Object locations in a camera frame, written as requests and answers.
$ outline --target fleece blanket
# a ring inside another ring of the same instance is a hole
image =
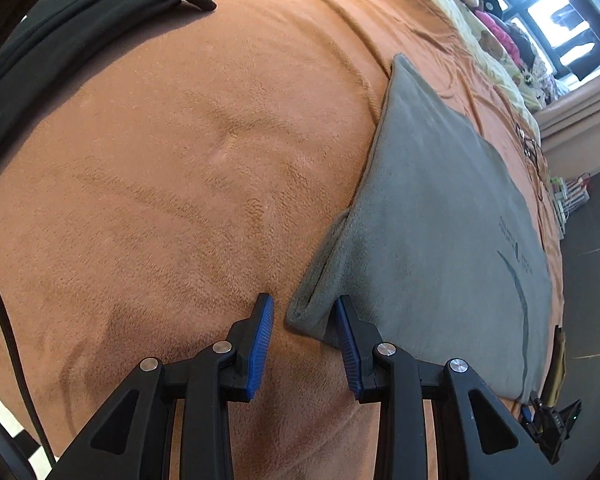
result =
[[[61,454],[142,358],[192,356],[266,291],[267,372],[230,409],[236,478],[370,478],[377,407],[284,313],[356,193],[394,55],[502,156],[548,256],[552,333],[557,229],[516,125],[532,132],[432,0],[215,1],[98,54],[2,162],[0,290],[32,396]],[[28,424],[8,363],[0,334],[0,398]]]
[[[480,33],[475,35],[475,28],[470,23],[466,14],[469,13],[478,23],[481,23],[465,4],[460,4],[460,0],[431,0],[445,17],[452,23],[460,40],[464,46],[474,56],[475,62],[485,76],[496,85],[501,92],[509,99],[511,105],[520,114],[526,126],[533,131],[534,136],[540,142],[540,130],[533,115],[529,111],[526,92],[520,87],[517,78],[511,76],[509,68],[502,63],[502,59],[494,59],[485,51],[481,43],[484,43]]]
[[[540,391],[551,280],[529,209],[496,149],[402,54],[353,204],[287,321],[337,348],[328,320],[341,294],[416,359],[462,356],[501,397]]]

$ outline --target bed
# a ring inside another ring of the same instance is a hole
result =
[[[519,132],[539,143],[538,125],[453,0],[216,1],[107,47],[0,167],[0,290],[32,396],[61,454],[142,358],[192,356],[267,291],[263,389],[231,407],[237,478],[371,478],[378,410],[353,401],[338,351],[283,320],[354,197],[392,59],[408,54],[522,193],[552,280],[549,352],[558,227]],[[27,424],[8,363],[0,334],[0,398]]]

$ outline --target window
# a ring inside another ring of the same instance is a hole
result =
[[[528,35],[529,40],[531,40],[531,43],[538,51],[538,55],[540,56],[540,59],[542,59],[542,61],[544,61],[544,64],[547,66],[547,68],[549,70],[551,70],[552,72],[555,72],[554,64],[551,63],[551,61],[549,61],[549,58],[547,57],[546,52],[544,50],[542,50],[542,48],[540,48],[540,45],[538,45],[538,42],[534,39],[534,37],[531,35],[531,33],[529,33],[529,31],[526,30],[526,27],[522,23],[522,20],[520,20],[520,18],[516,17],[509,21],[511,21],[511,23],[515,23],[520,28],[520,30],[522,30],[526,35]]]
[[[585,45],[575,46],[560,58],[560,62],[565,66],[570,63],[573,63],[574,61],[576,61],[576,59],[579,59],[582,56],[591,52],[593,50],[593,47],[595,46],[595,43],[587,43]]]
[[[568,0],[540,0],[528,8],[529,14],[538,24],[538,27],[540,27],[552,47],[562,45],[589,28],[589,23],[587,22],[581,22],[571,30],[554,23],[551,19],[552,14],[567,5],[569,5]]]

